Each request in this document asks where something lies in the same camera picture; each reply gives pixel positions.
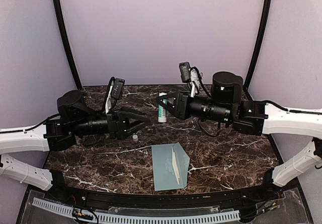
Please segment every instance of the marble table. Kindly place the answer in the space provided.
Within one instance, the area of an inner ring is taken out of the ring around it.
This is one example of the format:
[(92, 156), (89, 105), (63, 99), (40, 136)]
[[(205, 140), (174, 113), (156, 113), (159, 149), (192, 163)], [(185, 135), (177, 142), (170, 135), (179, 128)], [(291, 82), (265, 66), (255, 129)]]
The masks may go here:
[[(138, 132), (139, 141), (89, 136), (77, 145), (51, 152), (45, 168), (63, 172), (68, 186), (124, 194), (196, 194), (260, 185), (265, 171), (278, 165), (265, 136), (247, 136), (221, 128), (218, 137), (200, 131), (197, 118), (157, 121), (155, 98), (159, 92), (185, 91), (185, 86), (125, 86), (117, 106), (145, 112), (151, 125)], [(106, 87), (85, 87), (87, 104), (100, 109)], [(214, 122), (201, 123), (209, 132)], [(188, 185), (184, 189), (154, 191), (151, 146), (179, 142), (190, 157)]]

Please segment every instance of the white wall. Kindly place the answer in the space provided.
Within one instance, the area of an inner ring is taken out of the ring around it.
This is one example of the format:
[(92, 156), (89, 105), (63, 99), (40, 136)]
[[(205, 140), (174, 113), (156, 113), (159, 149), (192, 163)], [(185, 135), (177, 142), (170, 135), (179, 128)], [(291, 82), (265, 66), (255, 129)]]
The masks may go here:
[[(322, 108), (322, 0), (272, 0), (250, 94), (281, 105)], [(301, 151), (310, 137), (275, 134), (283, 159)], [(314, 223), (322, 223), (322, 174), (299, 178)]]
[(246, 76), (264, 0), (61, 0), (83, 85), (181, 83), (189, 61), (204, 82)]
[[(74, 88), (52, 0), (0, 0), (0, 128), (37, 124)], [(12, 156), (40, 167), (46, 153)], [(0, 223), (16, 223), (25, 190), (0, 177)]]

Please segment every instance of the robotic arm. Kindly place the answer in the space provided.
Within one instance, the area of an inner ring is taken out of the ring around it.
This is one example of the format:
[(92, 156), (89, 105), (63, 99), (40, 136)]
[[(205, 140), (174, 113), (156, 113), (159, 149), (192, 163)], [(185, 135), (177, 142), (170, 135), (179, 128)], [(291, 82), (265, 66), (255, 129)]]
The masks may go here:
[(42, 190), (64, 185), (62, 174), (20, 162), (8, 153), (22, 151), (62, 151), (76, 144), (75, 136), (109, 134), (125, 139), (149, 125), (143, 113), (130, 108), (115, 108), (125, 81), (111, 78), (104, 104), (97, 111), (85, 104), (83, 94), (70, 91), (57, 100), (59, 114), (35, 126), (0, 130), (0, 175), (34, 185)]
[[(182, 64), (187, 65), (187, 62), (180, 64), (181, 74), (184, 75), (187, 72), (183, 71)], [(210, 97), (191, 97), (189, 93), (177, 92), (157, 97), (156, 101), (177, 118), (185, 120), (194, 116), (212, 120), (224, 123), (226, 127), (232, 125), (234, 130), (244, 134), (312, 136), (312, 141), (300, 153), (266, 172), (265, 184), (282, 187), (322, 163), (322, 109), (285, 108), (271, 101), (242, 101), (242, 89), (241, 77), (222, 71), (213, 75)]]

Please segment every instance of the light blue envelope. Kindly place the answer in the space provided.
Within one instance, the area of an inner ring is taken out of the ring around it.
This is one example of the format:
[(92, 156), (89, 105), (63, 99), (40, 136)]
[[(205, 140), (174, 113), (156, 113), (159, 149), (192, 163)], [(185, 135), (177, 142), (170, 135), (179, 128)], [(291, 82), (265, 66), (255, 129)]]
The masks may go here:
[(152, 146), (154, 190), (187, 186), (190, 158), (179, 143)]

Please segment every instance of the envelope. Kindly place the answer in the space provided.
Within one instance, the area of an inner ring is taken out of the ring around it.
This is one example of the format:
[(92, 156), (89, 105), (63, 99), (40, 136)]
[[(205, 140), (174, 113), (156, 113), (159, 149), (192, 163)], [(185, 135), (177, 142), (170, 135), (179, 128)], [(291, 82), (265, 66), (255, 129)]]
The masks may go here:
[(187, 186), (190, 158), (179, 143), (152, 146), (154, 190)]

